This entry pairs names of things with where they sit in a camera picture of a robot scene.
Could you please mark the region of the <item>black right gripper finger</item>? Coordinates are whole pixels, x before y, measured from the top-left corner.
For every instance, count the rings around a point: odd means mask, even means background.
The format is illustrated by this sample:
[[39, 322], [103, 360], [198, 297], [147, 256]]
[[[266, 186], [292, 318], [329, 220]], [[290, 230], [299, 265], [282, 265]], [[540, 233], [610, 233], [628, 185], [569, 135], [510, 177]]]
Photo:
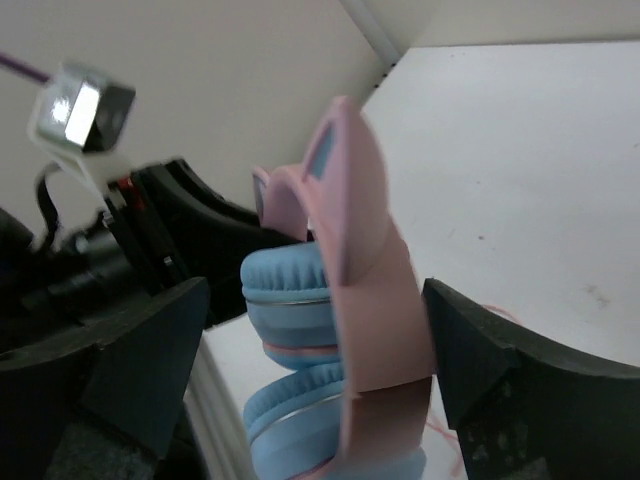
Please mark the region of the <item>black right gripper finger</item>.
[[638, 368], [550, 340], [439, 280], [423, 298], [468, 478], [638, 478]]

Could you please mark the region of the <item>pink and blue cat headphones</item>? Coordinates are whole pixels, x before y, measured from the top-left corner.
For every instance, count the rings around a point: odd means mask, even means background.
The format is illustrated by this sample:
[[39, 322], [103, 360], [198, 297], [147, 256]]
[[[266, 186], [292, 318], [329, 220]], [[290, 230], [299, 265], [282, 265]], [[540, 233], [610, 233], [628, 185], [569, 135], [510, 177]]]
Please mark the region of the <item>pink and blue cat headphones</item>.
[[292, 240], [241, 266], [249, 320], [288, 371], [244, 407], [256, 476], [419, 478], [435, 353], [360, 109], [334, 99], [302, 162], [253, 179], [261, 226]]

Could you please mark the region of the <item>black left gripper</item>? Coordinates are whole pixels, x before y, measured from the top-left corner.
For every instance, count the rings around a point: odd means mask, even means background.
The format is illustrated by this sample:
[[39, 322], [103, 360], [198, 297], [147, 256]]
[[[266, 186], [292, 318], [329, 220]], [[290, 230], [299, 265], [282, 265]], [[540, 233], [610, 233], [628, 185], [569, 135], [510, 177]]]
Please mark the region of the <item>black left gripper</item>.
[[[95, 220], [62, 237], [47, 185], [53, 173], [35, 180], [42, 239], [1, 213], [1, 347], [9, 350], [1, 355], [1, 476], [151, 479], [182, 409], [208, 285], [210, 328], [246, 312], [247, 255], [298, 241], [262, 228], [185, 160], [150, 165], [143, 197], [187, 273], [208, 282], [158, 294], [163, 281], [136, 223], [146, 203], [133, 182], [115, 182]], [[114, 303], [141, 292], [158, 295]]]

